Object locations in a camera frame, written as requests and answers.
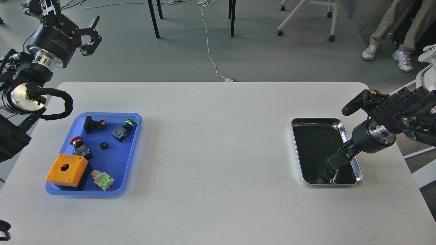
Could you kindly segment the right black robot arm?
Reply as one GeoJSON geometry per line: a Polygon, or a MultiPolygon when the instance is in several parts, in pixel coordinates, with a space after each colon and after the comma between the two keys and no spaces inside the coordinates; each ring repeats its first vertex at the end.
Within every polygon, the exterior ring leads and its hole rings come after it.
{"type": "Polygon", "coordinates": [[[367,119],[358,124],[352,138],[326,159],[326,169],[319,175],[318,184],[336,183],[339,169],[360,152],[376,153],[394,144],[403,133],[413,141],[430,146],[436,144],[435,91],[421,86],[413,91],[402,88],[392,95],[365,89],[341,110],[350,116],[364,110],[367,119]]]}

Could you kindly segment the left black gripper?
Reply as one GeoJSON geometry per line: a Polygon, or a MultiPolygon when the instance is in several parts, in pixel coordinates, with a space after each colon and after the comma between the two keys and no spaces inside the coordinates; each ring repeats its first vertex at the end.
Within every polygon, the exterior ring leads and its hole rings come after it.
{"type": "Polygon", "coordinates": [[[78,36],[73,36],[71,31],[75,31],[78,26],[67,16],[61,15],[59,1],[44,0],[43,2],[45,10],[40,0],[27,0],[22,3],[23,12],[39,19],[41,23],[34,37],[29,41],[27,50],[31,54],[36,54],[38,50],[48,51],[58,58],[58,68],[67,67],[78,47],[83,56],[92,55],[102,41],[97,30],[100,16],[93,18],[89,27],[78,29],[78,36]],[[90,43],[82,44],[79,35],[89,36],[90,43]]]}

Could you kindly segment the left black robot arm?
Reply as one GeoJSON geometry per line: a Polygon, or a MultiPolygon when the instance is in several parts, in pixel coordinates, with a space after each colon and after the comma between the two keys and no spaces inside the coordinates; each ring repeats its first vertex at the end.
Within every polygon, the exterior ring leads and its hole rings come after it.
{"type": "Polygon", "coordinates": [[[28,0],[23,11],[40,21],[27,50],[10,49],[1,58],[1,108],[14,115],[28,115],[16,125],[1,116],[0,159],[6,161],[31,141],[28,130],[39,120],[58,120],[72,113],[73,99],[65,91],[44,88],[54,68],[66,68],[76,50],[92,55],[102,41],[96,16],[87,28],[79,28],[61,12],[57,0],[28,0]]]}

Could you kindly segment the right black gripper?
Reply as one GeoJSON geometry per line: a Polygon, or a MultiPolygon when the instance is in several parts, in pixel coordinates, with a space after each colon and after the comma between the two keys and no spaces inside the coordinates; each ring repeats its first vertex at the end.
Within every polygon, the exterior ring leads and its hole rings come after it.
{"type": "Polygon", "coordinates": [[[376,153],[395,143],[396,135],[375,121],[364,121],[352,132],[352,138],[346,141],[334,155],[324,161],[325,170],[317,179],[317,184],[336,184],[338,171],[349,164],[360,152],[376,153]]]}

